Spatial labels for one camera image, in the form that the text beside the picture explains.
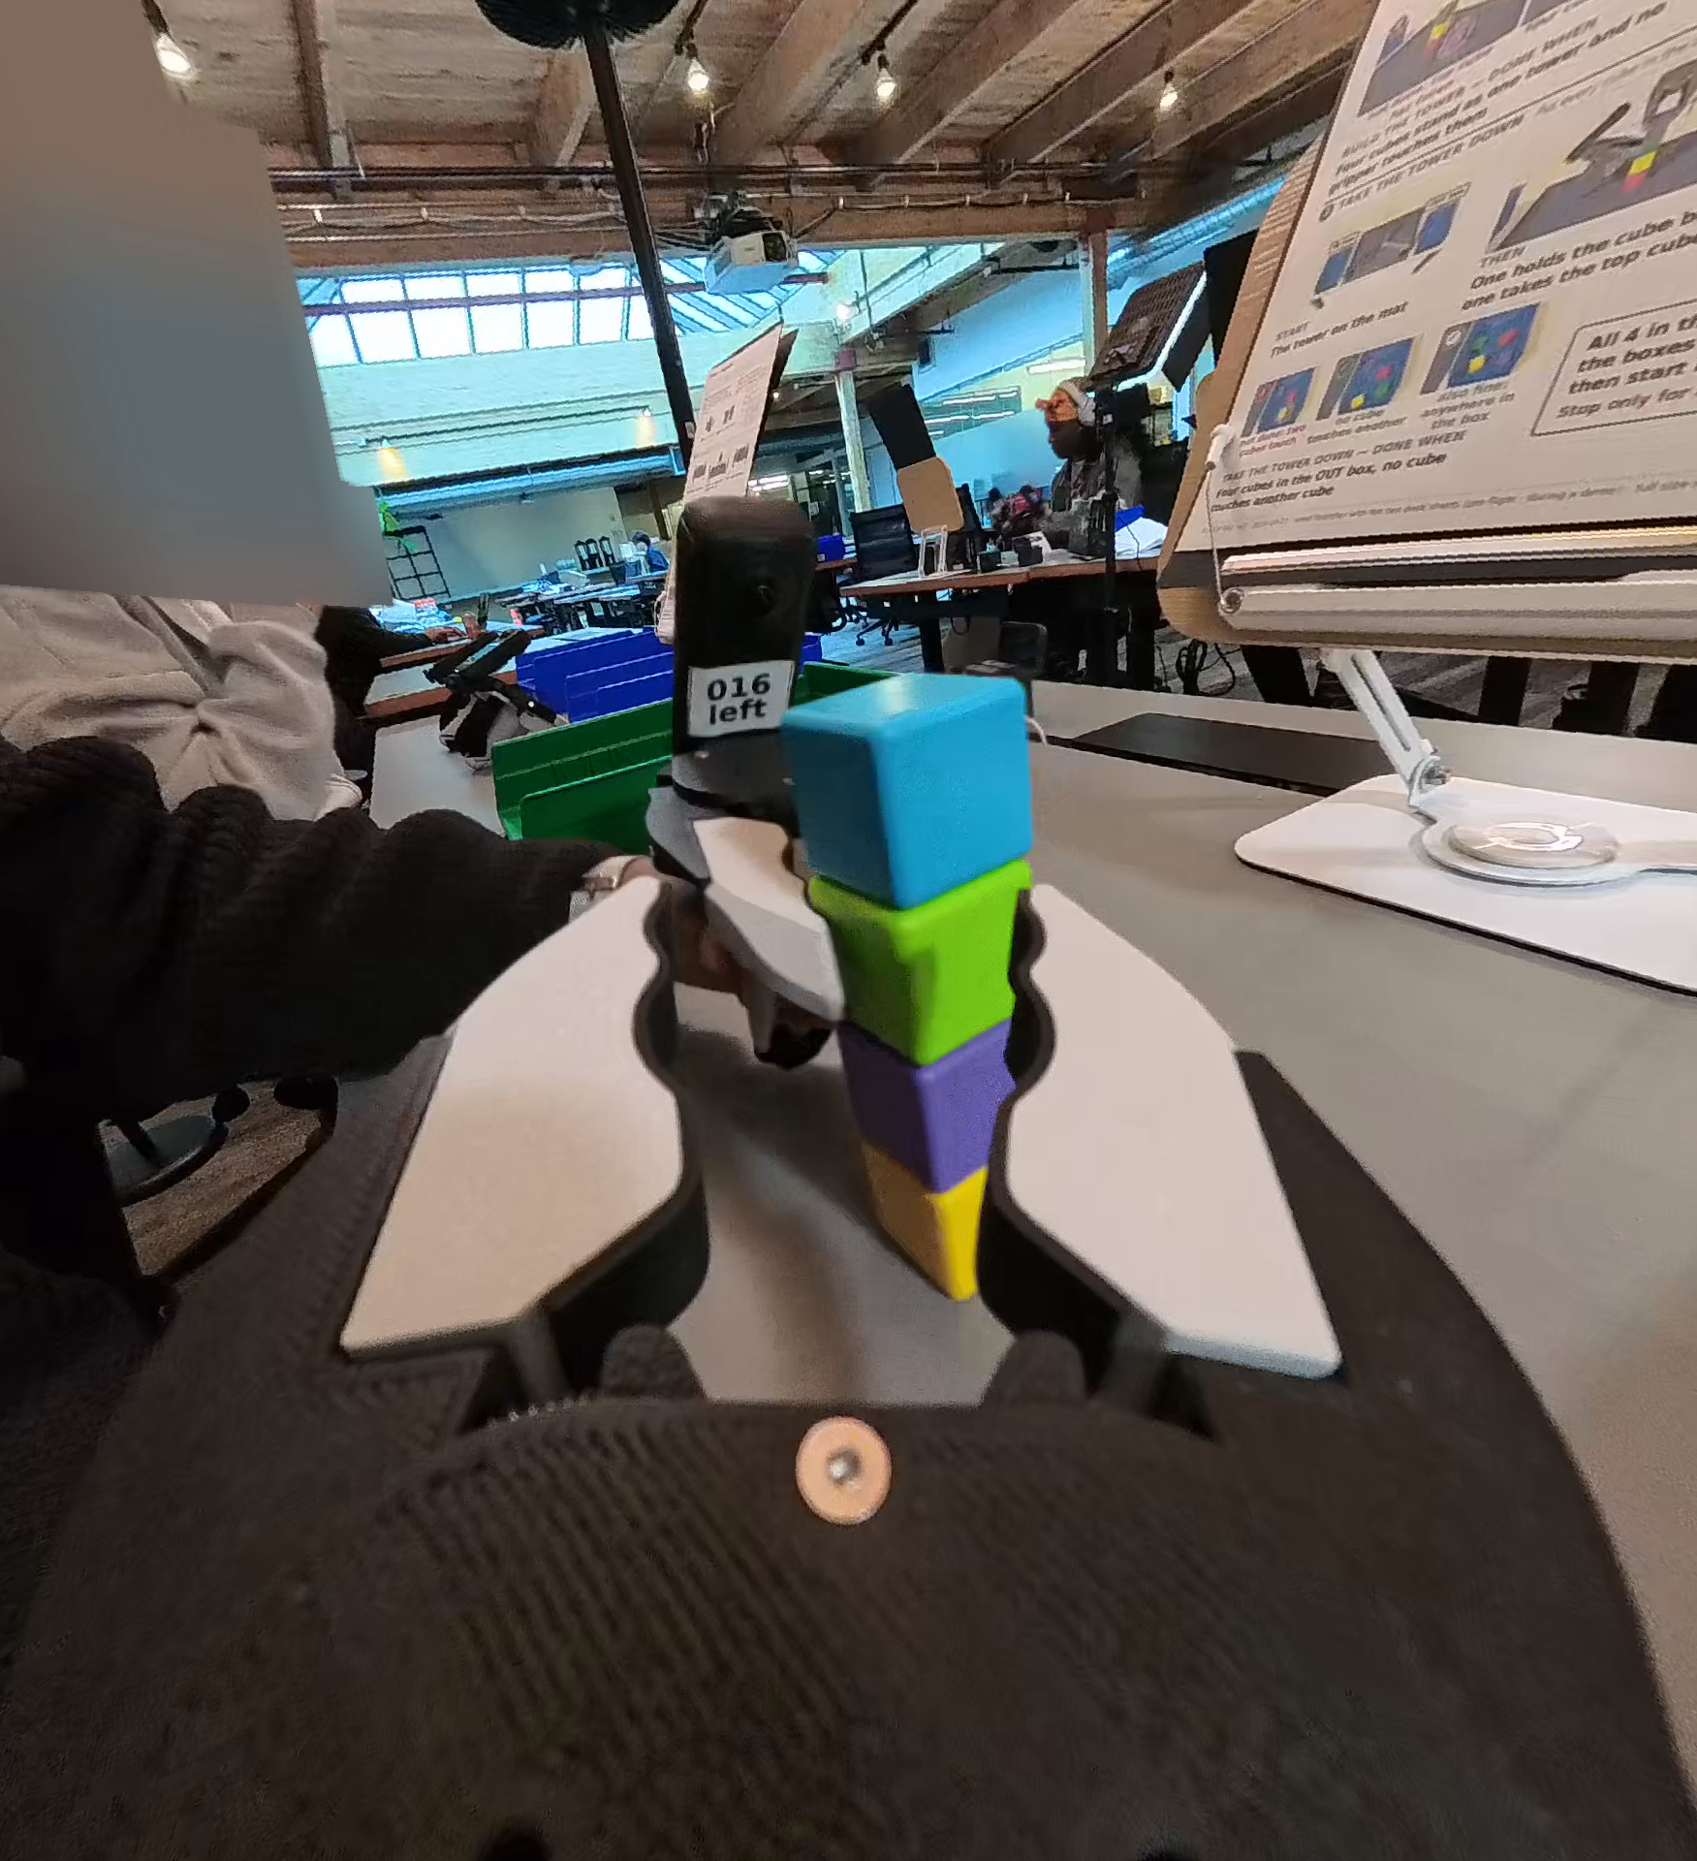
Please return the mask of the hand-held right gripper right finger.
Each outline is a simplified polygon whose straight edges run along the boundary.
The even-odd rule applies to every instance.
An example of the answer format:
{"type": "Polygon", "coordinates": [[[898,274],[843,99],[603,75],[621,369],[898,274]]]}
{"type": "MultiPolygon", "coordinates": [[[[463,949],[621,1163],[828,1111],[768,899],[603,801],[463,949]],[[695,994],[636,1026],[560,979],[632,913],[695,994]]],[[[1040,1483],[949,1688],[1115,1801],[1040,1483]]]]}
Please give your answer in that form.
{"type": "Polygon", "coordinates": [[[1206,1373],[1343,1390],[1346,1349],[1231,1034],[1049,883],[1020,899],[1012,984],[986,1309],[1015,1337],[1060,1337],[1085,1392],[1132,1414],[1204,1417],[1206,1373]]]}

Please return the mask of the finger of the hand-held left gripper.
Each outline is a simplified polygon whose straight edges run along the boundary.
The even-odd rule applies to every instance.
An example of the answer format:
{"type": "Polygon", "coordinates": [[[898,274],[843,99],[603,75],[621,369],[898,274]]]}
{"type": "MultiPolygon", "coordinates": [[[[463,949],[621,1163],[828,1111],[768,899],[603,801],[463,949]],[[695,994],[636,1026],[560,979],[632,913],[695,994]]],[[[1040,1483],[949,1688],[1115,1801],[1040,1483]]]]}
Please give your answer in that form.
{"type": "Polygon", "coordinates": [[[799,1009],[812,1022],[846,1015],[843,976],[828,918],[793,870],[793,840],[775,821],[697,821],[705,863],[705,918],[744,969],[753,1022],[799,1009]]]}

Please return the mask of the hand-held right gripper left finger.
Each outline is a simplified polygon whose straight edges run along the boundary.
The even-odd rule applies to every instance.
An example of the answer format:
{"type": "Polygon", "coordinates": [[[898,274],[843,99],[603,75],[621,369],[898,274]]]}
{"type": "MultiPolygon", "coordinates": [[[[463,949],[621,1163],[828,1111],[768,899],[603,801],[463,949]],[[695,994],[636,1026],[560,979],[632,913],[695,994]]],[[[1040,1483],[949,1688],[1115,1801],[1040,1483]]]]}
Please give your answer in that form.
{"type": "Polygon", "coordinates": [[[666,883],[629,880],[461,1015],[355,1282],[351,1360],[485,1349],[547,1403],[695,1302],[711,1225],[672,1075],[672,927],[666,883]]]}

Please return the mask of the lime green cube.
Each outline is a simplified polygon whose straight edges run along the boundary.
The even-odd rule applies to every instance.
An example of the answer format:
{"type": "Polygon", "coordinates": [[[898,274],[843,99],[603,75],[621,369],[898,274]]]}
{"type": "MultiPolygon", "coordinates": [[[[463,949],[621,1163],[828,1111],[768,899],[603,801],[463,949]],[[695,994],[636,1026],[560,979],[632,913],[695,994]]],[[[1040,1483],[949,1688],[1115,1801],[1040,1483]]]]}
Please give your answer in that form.
{"type": "Polygon", "coordinates": [[[834,939],[846,1017],[912,1066],[1005,1026],[1018,1008],[1018,899],[1031,885],[1025,858],[912,907],[811,878],[811,906],[834,939]]]}

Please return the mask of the blue cube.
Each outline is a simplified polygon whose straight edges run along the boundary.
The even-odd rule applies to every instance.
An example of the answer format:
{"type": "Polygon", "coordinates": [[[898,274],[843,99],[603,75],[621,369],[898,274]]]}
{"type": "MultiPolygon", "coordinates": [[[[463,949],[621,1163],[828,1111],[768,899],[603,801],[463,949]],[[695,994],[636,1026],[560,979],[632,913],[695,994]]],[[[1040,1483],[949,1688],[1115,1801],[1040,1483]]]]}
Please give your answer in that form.
{"type": "Polygon", "coordinates": [[[782,722],[812,876],[891,907],[1033,848],[1027,694],[1012,676],[894,675],[782,722]]]}

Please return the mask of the yellow cube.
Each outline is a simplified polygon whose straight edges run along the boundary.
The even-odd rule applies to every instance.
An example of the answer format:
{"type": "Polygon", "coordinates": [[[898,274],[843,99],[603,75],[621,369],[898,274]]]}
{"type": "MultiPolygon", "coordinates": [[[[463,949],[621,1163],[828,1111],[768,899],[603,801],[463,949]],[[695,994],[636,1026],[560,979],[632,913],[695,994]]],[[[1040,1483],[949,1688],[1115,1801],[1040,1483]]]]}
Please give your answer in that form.
{"type": "Polygon", "coordinates": [[[936,1191],[874,1143],[862,1140],[859,1154],[885,1235],[939,1293],[974,1300],[986,1167],[936,1191]]]}

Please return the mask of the green plastic bin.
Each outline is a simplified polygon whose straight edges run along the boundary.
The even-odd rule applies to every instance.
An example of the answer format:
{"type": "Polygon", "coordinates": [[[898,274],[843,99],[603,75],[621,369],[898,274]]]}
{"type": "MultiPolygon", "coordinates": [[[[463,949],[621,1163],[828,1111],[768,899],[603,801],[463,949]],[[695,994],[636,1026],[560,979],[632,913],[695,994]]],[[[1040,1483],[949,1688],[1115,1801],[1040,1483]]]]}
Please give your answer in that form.
{"type": "Polygon", "coordinates": [[[609,841],[649,851],[649,803],[676,741],[666,701],[593,722],[560,717],[493,749],[493,803],[512,841],[609,841]]]}

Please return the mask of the purple cube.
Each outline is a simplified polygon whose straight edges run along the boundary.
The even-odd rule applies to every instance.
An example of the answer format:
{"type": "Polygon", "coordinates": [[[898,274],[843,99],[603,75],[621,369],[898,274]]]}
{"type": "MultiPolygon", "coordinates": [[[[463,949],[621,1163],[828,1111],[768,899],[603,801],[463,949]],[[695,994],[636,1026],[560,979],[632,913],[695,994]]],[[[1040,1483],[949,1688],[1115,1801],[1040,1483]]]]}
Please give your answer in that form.
{"type": "Polygon", "coordinates": [[[839,1026],[846,1093],[859,1137],[928,1191],[986,1167],[1000,1107],[1015,1089],[1008,1017],[949,1053],[912,1062],[854,1022],[839,1026]]]}

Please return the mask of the person's left forearm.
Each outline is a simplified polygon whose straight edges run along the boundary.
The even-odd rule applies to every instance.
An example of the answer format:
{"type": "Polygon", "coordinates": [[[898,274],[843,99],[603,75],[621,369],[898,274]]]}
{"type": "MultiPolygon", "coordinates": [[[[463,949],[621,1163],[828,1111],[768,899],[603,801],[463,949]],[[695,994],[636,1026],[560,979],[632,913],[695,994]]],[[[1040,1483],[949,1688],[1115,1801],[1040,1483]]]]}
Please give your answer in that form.
{"type": "Polygon", "coordinates": [[[121,744],[0,737],[0,1060],[91,1118],[388,1066],[556,933],[607,856],[441,810],[171,807],[121,744]]]}

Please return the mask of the grey desk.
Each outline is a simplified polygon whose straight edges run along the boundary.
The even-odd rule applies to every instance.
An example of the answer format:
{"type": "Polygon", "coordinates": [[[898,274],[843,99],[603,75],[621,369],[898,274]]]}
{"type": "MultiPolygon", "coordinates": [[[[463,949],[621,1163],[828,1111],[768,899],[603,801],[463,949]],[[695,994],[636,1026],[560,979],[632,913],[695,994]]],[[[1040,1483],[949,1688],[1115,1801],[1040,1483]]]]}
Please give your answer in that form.
{"type": "MultiPolygon", "coordinates": [[[[1250,872],[1295,794],[1033,745],[1033,870],[1274,1060],[1449,1260],[1558,1417],[1697,1791],[1697,998],[1250,872]]],[[[997,1322],[872,1227],[834,1050],[793,1081],[682,994],[713,1260],[679,1322],[723,1397],[974,1397],[997,1322]]]]}

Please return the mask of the blue plastic bin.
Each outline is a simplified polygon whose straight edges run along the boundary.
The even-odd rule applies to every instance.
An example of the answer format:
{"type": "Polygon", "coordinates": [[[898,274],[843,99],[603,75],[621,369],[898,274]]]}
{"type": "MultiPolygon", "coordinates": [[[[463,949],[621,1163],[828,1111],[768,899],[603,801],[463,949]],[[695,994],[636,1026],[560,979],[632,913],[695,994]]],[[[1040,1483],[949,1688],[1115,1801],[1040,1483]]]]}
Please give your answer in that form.
{"type": "Polygon", "coordinates": [[[585,628],[542,636],[515,658],[541,709],[573,724],[660,704],[676,688],[676,649],[651,628],[585,628]]]}

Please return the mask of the wooden sign board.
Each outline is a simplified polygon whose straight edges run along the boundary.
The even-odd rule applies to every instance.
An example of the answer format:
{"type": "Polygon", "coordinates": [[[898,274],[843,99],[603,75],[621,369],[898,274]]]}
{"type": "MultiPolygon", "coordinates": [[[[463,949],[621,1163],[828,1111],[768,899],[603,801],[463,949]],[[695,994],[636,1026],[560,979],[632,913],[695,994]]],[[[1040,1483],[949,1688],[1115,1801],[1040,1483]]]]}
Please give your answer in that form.
{"type": "Polygon", "coordinates": [[[684,504],[744,499],[759,438],[799,331],[778,324],[717,364],[702,382],[684,504]]]}

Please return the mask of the long wooden table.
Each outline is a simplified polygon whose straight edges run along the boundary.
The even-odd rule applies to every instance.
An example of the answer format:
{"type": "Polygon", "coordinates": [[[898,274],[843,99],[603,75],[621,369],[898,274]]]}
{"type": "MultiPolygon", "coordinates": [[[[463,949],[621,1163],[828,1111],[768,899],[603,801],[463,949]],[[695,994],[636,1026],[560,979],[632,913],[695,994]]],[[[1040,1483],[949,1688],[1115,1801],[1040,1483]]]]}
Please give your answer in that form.
{"type": "Polygon", "coordinates": [[[953,616],[1005,616],[1008,591],[1018,587],[1088,587],[1099,591],[1103,607],[1122,616],[1124,643],[1088,643],[1082,683],[1122,686],[1132,690],[1166,690],[1166,662],[1160,636],[1158,558],[1132,558],[1115,567],[1104,558],[1088,558],[1054,549],[1042,560],[1005,560],[997,569],[968,569],[939,576],[880,576],[868,580],[843,580],[841,598],[859,600],[877,616],[896,628],[912,628],[921,642],[924,669],[936,675],[943,662],[943,628],[953,616]]]}

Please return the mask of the black pole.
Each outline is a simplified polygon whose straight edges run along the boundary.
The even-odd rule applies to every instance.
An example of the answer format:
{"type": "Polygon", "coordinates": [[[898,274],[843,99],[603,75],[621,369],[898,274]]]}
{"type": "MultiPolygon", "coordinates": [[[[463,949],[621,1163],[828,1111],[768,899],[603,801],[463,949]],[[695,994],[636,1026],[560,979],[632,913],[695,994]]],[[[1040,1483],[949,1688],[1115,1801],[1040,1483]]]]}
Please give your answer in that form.
{"type": "Polygon", "coordinates": [[[600,10],[593,10],[585,20],[585,57],[593,75],[598,113],[603,117],[609,167],[615,172],[615,185],[624,201],[624,219],[629,226],[636,284],[651,311],[657,361],[661,365],[666,401],[676,416],[676,448],[682,450],[684,461],[691,461],[697,443],[697,409],[691,401],[690,377],[679,346],[679,328],[654,236],[644,179],[640,172],[636,150],[632,142],[629,113],[624,103],[621,79],[615,69],[609,24],[600,10]]]}

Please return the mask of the printed paper sheet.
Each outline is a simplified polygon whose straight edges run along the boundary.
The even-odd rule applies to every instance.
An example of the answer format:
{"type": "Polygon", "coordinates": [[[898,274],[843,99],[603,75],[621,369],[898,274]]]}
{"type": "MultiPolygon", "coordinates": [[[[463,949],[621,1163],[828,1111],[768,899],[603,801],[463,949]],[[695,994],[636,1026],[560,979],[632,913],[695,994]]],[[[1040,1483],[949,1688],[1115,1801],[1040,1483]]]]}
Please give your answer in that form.
{"type": "Polygon", "coordinates": [[[1697,3],[1384,3],[1194,543],[1697,522],[1697,3]]]}

